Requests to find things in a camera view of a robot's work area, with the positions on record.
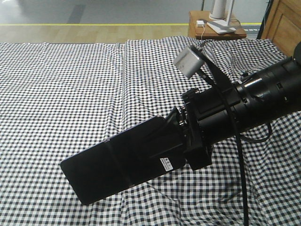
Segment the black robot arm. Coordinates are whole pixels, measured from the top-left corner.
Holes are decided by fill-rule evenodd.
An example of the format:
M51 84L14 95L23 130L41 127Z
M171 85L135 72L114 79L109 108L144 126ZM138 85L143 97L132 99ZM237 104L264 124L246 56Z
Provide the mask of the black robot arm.
M200 75L210 88L187 91L181 110L140 125L139 156L158 174L186 162L194 170L208 166L214 143L241 138L242 132L301 108L300 46L292 57L234 83L194 46L186 47L174 65L187 77Z

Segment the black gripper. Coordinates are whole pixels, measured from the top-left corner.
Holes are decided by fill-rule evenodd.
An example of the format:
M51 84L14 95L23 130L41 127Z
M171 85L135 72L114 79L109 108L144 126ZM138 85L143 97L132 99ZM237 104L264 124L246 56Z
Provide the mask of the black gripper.
M137 126L138 154L146 159L182 156L192 170L212 164L212 145L235 135L233 123L214 88L190 89L182 95L182 115L187 126L187 148L180 113L173 108L167 117L155 116Z

